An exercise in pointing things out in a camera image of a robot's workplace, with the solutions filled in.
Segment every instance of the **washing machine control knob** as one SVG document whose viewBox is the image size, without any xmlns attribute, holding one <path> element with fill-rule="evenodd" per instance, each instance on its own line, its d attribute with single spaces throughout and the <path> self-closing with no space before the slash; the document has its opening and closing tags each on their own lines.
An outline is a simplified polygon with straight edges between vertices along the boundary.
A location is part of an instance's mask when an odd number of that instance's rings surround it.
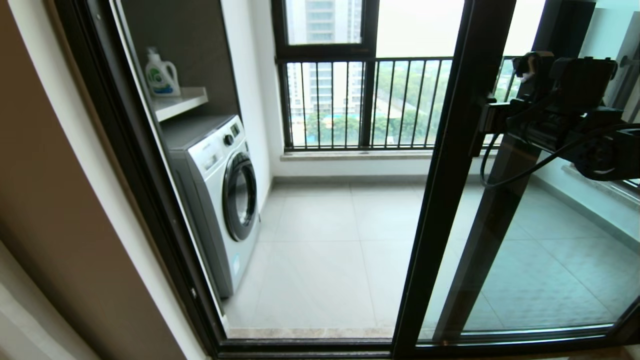
<svg viewBox="0 0 640 360">
<path fill-rule="evenodd" d="M 231 144 L 233 144 L 233 143 L 234 143 L 234 137 L 233 137 L 233 135 L 229 135 L 229 134 L 225 135 L 224 142 L 225 142 L 225 145 L 226 145 L 226 146 L 231 146 Z"/>
</svg>

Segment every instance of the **high-rise building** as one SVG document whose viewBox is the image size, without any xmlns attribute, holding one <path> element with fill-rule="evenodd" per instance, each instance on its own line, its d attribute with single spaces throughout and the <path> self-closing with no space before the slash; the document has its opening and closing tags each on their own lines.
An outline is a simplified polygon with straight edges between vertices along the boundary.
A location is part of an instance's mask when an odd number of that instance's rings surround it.
<svg viewBox="0 0 640 360">
<path fill-rule="evenodd" d="M 286 7 L 290 45 L 361 41 L 362 0 L 287 0 Z M 348 68 L 346 63 L 289 64 L 292 120 L 301 120 L 303 112 L 330 113 L 332 103 L 335 114 L 359 114 L 362 63 Z"/>
</svg>

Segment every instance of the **balcony railing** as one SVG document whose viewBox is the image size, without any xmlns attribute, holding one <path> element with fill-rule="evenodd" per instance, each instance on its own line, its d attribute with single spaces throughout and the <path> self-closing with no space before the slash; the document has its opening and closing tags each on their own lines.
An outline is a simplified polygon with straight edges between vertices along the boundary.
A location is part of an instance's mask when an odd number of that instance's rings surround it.
<svg viewBox="0 0 640 360">
<path fill-rule="evenodd" d="M 512 58 L 503 58 L 495 82 L 498 101 L 514 98 L 520 86 Z M 433 148 L 451 62 L 431 57 L 283 64 L 285 151 Z M 369 91 L 367 66 L 374 67 Z"/>
</svg>

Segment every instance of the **washing machine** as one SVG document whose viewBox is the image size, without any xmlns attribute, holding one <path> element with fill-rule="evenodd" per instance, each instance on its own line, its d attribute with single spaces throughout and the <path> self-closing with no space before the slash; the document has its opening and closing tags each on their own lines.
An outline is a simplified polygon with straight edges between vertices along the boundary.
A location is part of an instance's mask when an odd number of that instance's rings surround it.
<svg viewBox="0 0 640 360">
<path fill-rule="evenodd" d="M 237 115 L 161 123 L 198 249 L 218 296 L 237 290 L 259 232 L 255 174 Z"/>
</svg>

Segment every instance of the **tile floor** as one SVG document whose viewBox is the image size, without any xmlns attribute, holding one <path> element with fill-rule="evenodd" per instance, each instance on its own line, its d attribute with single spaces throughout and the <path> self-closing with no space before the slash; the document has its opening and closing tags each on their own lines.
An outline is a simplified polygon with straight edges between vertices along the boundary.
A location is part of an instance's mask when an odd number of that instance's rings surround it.
<svg viewBox="0 0 640 360">
<path fill-rule="evenodd" d="M 391 337 L 423 184 L 276 184 L 238 292 L 235 338 Z M 429 338 L 477 206 L 465 188 L 424 320 Z M 613 322 L 640 292 L 640 258 L 530 185 L 466 329 Z"/>
</svg>

